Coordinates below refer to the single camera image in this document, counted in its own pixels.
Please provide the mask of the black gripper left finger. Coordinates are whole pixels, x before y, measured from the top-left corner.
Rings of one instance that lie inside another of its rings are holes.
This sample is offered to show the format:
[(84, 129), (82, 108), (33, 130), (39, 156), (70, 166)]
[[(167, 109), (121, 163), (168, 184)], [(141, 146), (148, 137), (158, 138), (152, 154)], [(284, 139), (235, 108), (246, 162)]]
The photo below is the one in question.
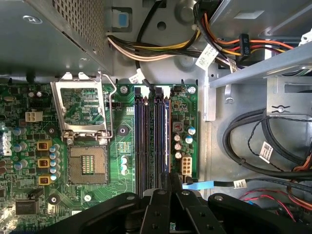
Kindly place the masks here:
[(45, 234), (167, 234), (170, 226), (170, 174), (161, 174), (161, 188), (140, 198), (123, 193), (59, 221)]

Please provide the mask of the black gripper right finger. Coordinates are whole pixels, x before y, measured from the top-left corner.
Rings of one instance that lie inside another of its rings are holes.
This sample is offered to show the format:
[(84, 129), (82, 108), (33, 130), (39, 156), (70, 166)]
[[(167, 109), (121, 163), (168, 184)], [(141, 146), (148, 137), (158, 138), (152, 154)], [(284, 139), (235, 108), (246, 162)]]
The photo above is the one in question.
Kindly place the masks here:
[(310, 234), (312, 228), (225, 194), (207, 201), (182, 188), (172, 173), (172, 192), (197, 234)]

